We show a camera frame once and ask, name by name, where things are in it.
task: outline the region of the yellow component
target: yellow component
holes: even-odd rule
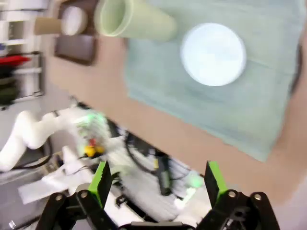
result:
[[[104,147],[102,147],[102,146],[96,146],[96,152],[97,153],[100,153],[100,154],[102,154],[102,153],[104,153],[105,152],[105,149],[104,149]]]
[[[95,147],[94,146],[85,146],[84,153],[88,157],[93,157],[95,155],[95,153],[96,153]]]
[[[155,168],[155,169],[158,169],[158,168],[159,168],[158,159],[155,159],[155,160],[154,160],[154,168]]]

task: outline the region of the cardboard tube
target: cardboard tube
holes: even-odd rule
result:
[[[34,24],[35,35],[61,34],[61,20],[55,18],[37,17]]]

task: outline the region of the table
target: table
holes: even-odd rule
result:
[[[281,136],[267,162],[261,163],[205,131],[129,98],[123,79],[125,40],[103,36],[98,39],[96,61],[85,67],[54,57],[54,39],[46,37],[47,77],[78,100],[200,173],[204,173],[207,160],[218,161],[227,183],[236,185],[246,195],[263,191],[273,205],[281,205],[291,197],[307,172],[305,64],[286,110]]]

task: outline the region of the red object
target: red object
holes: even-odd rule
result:
[[[19,66],[22,65],[26,61],[30,61],[31,59],[23,56],[10,56],[10,57],[1,57],[0,65],[5,66]]]

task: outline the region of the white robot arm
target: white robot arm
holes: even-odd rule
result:
[[[18,114],[12,133],[0,152],[0,171],[11,170],[27,147],[38,149],[53,133],[69,128],[75,119],[85,116],[85,110],[72,107],[48,113],[38,121],[29,111]]]

